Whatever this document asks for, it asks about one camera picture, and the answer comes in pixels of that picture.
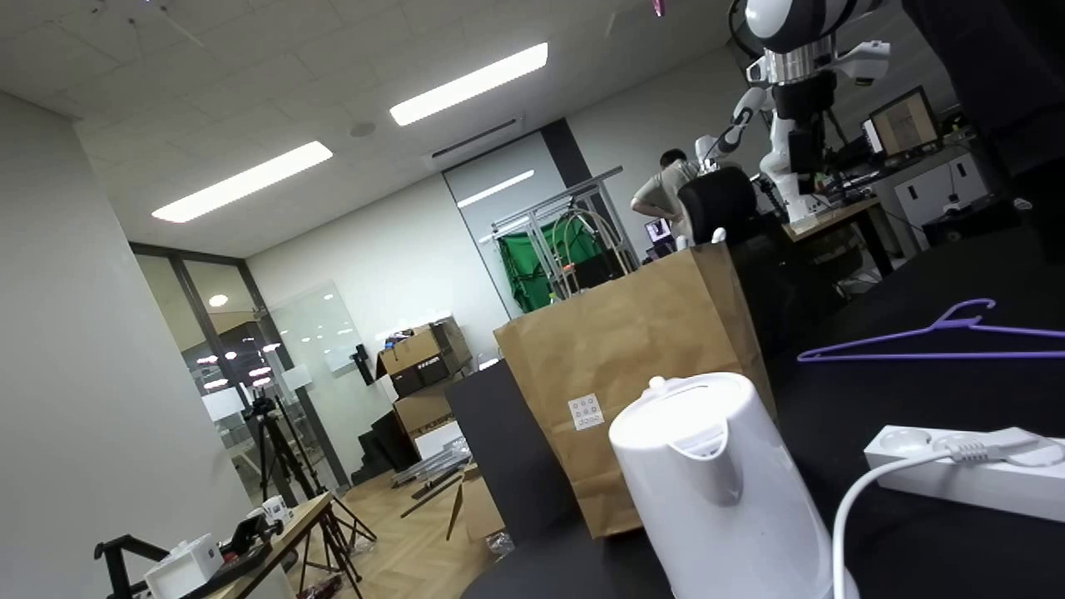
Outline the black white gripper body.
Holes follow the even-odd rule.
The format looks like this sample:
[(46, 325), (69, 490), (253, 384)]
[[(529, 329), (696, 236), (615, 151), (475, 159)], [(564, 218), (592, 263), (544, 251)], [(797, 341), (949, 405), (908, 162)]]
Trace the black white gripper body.
[(888, 69), (887, 40), (836, 47), (836, 33), (878, 0), (740, 0), (742, 31), (759, 43), (747, 80), (770, 95), (767, 170), (817, 170), (836, 80), (873, 83)]

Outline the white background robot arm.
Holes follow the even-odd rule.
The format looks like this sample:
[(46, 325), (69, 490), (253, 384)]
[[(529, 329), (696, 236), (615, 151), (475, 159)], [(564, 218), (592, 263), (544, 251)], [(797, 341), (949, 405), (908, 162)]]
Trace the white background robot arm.
[(822, 202), (813, 176), (822, 170), (822, 116), (832, 109), (836, 80), (877, 83), (888, 69), (887, 40), (836, 47), (836, 33), (878, 8), (883, 0), (740, 0), (742, 23), (759, 43), (747, 68), (747, 97), (731, 125), (755, 109), (770, 114), (770, 152), (759, 175), (782, 200), (790, 224), (809, 224)]

